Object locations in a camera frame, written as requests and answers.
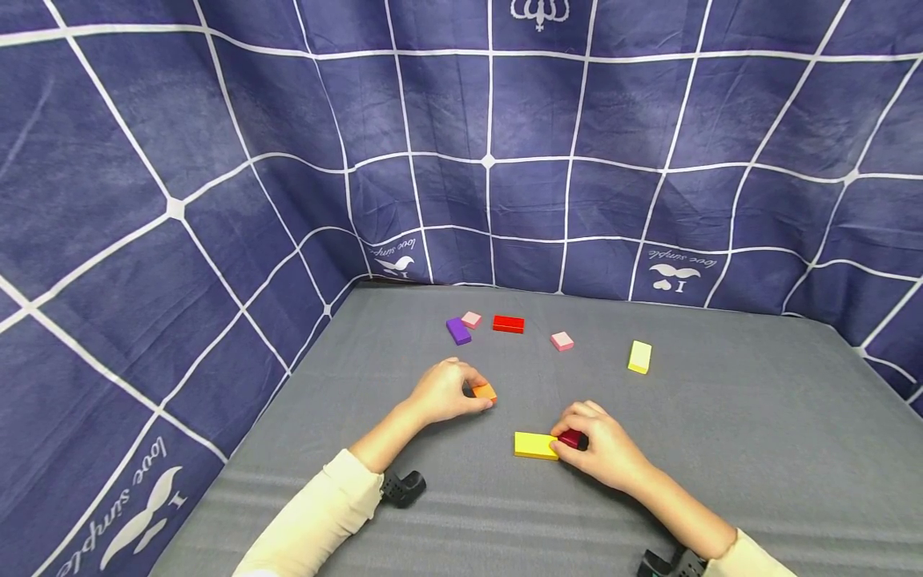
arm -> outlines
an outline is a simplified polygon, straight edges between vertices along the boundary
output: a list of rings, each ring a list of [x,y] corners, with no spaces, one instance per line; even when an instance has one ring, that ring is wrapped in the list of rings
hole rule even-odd
[[[492,406],[462,385],[486,380],[458,358],[434,365],[371,431],[343,450],[280,511],[237,566],[236,577],[310,577],[375,513],[382,473],[424,427]]]
[[[589,437],[590,446],[587,451],[576,451],[560,441],[553,441],[551,448],[561,460],[637,499],[684,547],[710,561],[706,575],[792,575],[749,537],[654,467],[603,407],[593,401],[574,403],[565,409],[551,429],[551,435],[556,437],[569,428]]]

hand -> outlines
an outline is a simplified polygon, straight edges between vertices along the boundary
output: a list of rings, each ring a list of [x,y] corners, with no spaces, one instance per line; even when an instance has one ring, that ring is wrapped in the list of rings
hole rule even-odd
[[[463,363],[457,356],[447,358],[423,374],[405,402],[406,406],[420,419],[421,427],[425,427],[459,415],[480,413],[494,405],[490,399],[464,396],[465,381],[472,387],[487,384],[487,379],[476,368]]]
[[[600,483],[633,496],[656,472],[622,425],[593,401],[574,403],[565,409],[551,428],[551,435],[557,437],[569,428],[586,435],[589,448],[577,451],[558,440],[552,441],[551,448],[562,461]]]

crown logo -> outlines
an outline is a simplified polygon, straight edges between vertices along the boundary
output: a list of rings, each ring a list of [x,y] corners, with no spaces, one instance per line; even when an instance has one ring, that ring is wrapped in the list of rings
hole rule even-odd
[[[570,0],[559,0],[563,9],[558,9],[558,0],[512,0],[509,13],[519,20],[535,20],[535,29],[541,32],[546,22],[563,22],[570,16]]]

yellow block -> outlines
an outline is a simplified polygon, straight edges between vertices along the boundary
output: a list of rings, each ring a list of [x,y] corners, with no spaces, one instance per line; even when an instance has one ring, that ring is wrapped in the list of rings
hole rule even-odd
[[[551,435],[520,432],[513,433],[513,454],[517,457],[557,461],[557,453],[552,451],[549,446],[553,440],[555,440],[555,438]]]
[[[631,345],[631,356],[629,356],[629,369],[642,375],[647,374],[647,368],[651,364],[651,345],[635,341]]]

pink block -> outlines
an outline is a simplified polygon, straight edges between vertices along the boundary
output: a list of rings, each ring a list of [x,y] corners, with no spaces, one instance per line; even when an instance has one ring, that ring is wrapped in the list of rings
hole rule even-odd
[[[469,310],[461,317],[461,322],[469,329],[477,329],[477,325],[481,324],[481,315]]]
[[[555,348],[559,351],[567,351],[574,346],[573,339],[571,339],[566,332],[559,332],[551,335],[551,343],[554,344]]]

